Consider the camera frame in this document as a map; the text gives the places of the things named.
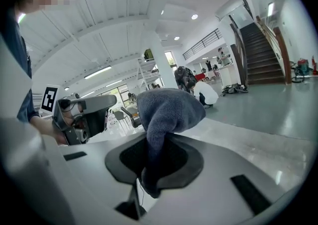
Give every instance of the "gray floor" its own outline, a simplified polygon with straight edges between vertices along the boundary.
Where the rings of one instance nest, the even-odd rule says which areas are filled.
[[[221,83],[211,85],[221,94]],[[318,79],[290,85],[250,86],[249,93],[227,94],[207,118],[255,131],[318,141]]]

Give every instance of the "staircase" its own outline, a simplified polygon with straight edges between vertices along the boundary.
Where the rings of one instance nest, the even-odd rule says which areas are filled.
[[[247,58],[248,84],[284,83],[275,53],[257,25],[252,23],[240,32]]]

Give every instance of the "red fire extinguisher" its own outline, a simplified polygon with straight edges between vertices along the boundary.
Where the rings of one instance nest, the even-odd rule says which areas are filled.
[[[313,58],[312,58],[312,62],[313,62],[313,68],[314,68],[313,74],[314,74],[314,75],[317,75],[317,66],[316,66],[316,63],[315,63],[314,56],[313,56]]]

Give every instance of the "chair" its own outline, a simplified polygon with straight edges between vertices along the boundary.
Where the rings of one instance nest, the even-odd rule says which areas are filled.
[[[124,107],[121,107],[121,110],[124,111],[130,117],[131,124],[134,128],[137,128],[138,126],[141,125],[141,120],[139,117],[134,118],[133,115],[130,112],[128,112]]]
[[[124,120],[126,118],[126,117],[124,117],[124,113],[121,111],[116,111],[116,112],[114,112],[114,116],[116,117],[117,121],[120,123],[121,127],[124,129],[124,127],[122,126],[122,124],[120,122],[120,120]]]

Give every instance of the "stair railing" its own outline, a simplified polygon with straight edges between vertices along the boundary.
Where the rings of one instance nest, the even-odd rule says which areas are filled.
[[[239,31],[238,31],[236,23],[234,22],[231,16],[229,17],[232,21],[232,24],[230,24],[230,27],[232,28],[234,32],[235,41],[236,41],[235,44],[231,45],[231,49],[233,51],[233,54],[237,63],[241,84],[247,85],[247,59],[246,59],[244,43],[239,35]]]
[[[290,84],[292,82],[292,72],[290,67],[289,56],[286,48],[286,44],[279,27],[270,29],[259,16],[256,17],[256,25],[265,35],[267,41],[272,47],[279,65],[285,76],[285,83]]]

